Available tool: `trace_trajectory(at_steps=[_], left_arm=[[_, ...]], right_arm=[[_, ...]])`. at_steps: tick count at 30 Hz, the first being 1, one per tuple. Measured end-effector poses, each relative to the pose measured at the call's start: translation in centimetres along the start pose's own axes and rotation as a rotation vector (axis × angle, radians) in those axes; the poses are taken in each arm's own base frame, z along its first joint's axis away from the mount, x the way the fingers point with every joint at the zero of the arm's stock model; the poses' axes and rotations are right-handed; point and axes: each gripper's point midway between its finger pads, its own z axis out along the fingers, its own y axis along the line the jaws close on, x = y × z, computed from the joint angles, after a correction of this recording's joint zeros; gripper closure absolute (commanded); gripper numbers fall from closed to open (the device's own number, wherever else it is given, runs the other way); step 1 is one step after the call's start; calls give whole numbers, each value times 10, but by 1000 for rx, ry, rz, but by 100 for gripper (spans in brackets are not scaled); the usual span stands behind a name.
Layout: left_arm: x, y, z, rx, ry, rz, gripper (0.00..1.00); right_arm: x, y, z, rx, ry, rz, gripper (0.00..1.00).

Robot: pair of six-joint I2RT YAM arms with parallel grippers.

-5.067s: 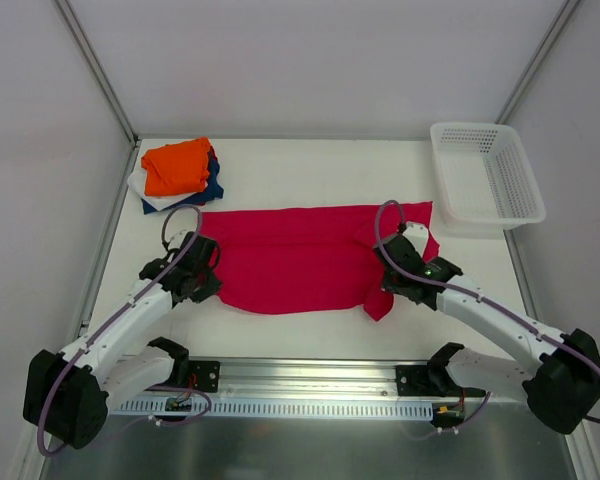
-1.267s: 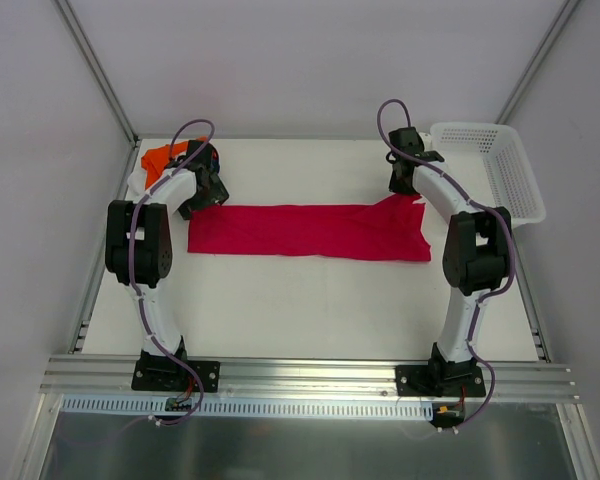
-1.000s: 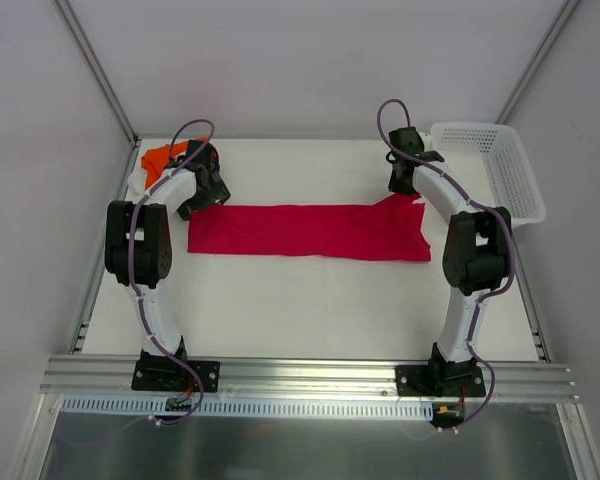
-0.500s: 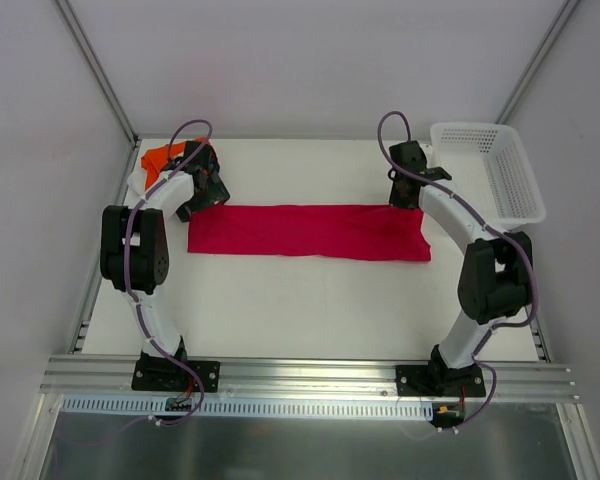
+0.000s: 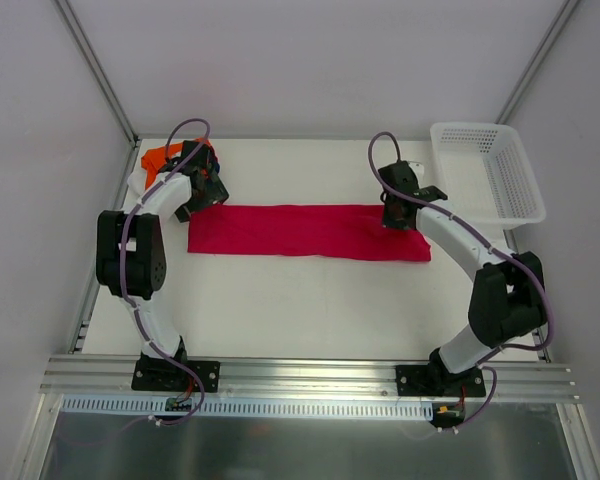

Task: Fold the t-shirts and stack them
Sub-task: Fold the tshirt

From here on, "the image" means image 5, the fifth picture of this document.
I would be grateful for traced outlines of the crimson red t-shirt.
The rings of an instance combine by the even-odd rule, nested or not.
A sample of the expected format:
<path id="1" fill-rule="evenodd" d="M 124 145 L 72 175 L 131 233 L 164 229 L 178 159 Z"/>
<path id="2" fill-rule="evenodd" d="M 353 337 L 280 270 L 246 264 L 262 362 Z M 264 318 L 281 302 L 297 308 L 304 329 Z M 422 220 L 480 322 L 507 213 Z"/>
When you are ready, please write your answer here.
<path id="1" fill-rule="evenodd" d="M 384 227 L 382 213 L 380 205 L 216 205 L 192 215 L 187 251 L 430 262 L 423 235 Z"/>

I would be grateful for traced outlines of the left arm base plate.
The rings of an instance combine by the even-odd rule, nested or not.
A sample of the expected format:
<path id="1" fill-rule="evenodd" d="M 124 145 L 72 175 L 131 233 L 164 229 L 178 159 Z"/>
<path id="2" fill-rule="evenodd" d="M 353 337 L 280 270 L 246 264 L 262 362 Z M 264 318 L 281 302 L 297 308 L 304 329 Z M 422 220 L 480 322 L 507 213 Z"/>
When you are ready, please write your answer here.
<path id="1" fill-rule="evenodd" d="M 219 362 L 186 360 L 184 365 L 198 376 L 206 392 L 217 392 L 221 366 Z M 142 354 L 135 363 L 131 381 L 133 391 L 185 393 L 189 388 L 193 392 L 200 391 L 194 377 L 172 362 Z"/>

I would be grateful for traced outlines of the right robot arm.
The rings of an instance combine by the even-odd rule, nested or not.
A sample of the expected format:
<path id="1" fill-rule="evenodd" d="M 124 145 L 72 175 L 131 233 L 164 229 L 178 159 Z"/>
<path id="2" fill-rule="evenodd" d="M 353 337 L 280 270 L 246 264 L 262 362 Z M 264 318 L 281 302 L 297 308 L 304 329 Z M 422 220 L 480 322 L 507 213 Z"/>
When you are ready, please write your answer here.
<path id="1" fill-rule="evenodd" d="M 421 187 L 407 162 L 382 167 L 376 177 L 383 187 L 383 225 L 433 240 L 472 281 L 468 325 L 406 379 L 421 394 L 450 395 L 506 343 L 548 323 L 542 264 L 531 252 L 519 255 L 495 248 L 449 210 L 444 192 Z"/>

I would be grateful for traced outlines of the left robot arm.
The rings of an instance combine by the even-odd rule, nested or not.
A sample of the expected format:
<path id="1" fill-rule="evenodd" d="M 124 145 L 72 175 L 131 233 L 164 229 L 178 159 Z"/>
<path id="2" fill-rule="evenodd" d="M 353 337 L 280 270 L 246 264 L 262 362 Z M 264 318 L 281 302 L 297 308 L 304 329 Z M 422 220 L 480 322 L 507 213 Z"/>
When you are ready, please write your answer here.
<path id="1" fill-rule="evenodd" d="M 136 201 L 125 210 L 105 210 L 97 220 L 96 278 L 118 298 L 141 339 L 132 387 L 136 391 L 211 390 L 189 362 L 162 288 L 167 277 L 163 226 L 181 223 L 224 203 L 229 193 L 219 161 L 202 138 L 153 149 L 152 165 L 127 179 Z"/>

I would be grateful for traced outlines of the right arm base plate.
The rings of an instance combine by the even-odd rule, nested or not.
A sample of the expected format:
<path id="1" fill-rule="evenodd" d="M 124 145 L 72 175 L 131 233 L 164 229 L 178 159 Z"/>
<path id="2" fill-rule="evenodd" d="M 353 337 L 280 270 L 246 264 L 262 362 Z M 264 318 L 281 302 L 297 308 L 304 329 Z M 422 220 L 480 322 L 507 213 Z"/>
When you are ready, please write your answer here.
<path id="1" fill-rule="evenodd" d="M 399 396 L 436 398 L 486 396 L 483 374 L 478 368 L 453 374 L 431 364 L 397 365 L 395 380 Z"/>

